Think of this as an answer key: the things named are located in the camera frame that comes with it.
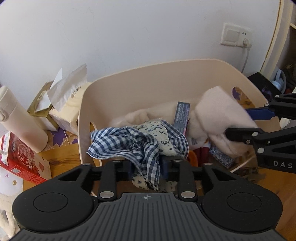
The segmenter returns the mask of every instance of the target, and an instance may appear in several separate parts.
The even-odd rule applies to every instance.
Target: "blue and white gingham fabric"
[[[167,129],[168,137],[176,152],[186,158],[188,143],[183,134],[166,121],[161,121]],[[145,181],[156,191],[160,177],[159,144],[150,134],[135,128],[109,127],[91,132],[92,144],[87,153],[95,159],[124,157],[130,160],[142,173]]]

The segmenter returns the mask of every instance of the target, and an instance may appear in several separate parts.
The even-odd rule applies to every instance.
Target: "power socket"
[[[248,39],[252,44],[252,29],[244,26],[235,25],[232,23],[224,23],[221,36],[222,45],[244,47],[244,39]]]

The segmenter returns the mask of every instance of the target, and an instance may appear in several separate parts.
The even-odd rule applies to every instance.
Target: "white power cord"
[[[250,48],[252,47],[252,45],[251,45],[251,43],[250,43],[250,41],[248,39],[244,39],[243,43],[244,43],[244,48],[247,48],[247,56],[246,56],[246,60],[244,62],[244,66],[242,67],[242,72],[244,72],[244,68],[246,67],[246,64],[247,64],[247,61],[248,61]]]

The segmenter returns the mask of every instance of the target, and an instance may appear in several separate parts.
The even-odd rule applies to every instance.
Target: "beige plastic basket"
[[[239,87],[256,107],[263,107],[267,102],[241,72],[217,59],[155,64],[94,81],[83,95],[78,119],[81,163],[94,164],[93,159],[86,153],[91,144],[90,123],[95,129],[106,128],[116,117],[157,104],[200,96],[217,85],[230,95],[234,87]],[[256,123],[264,131],[280,129],[277,117]]]

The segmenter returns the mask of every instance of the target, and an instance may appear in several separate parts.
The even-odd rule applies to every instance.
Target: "red box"
[[[39,156],[11,131],[0,138],[1,166],[34,184],[51,178],[49,162]]]

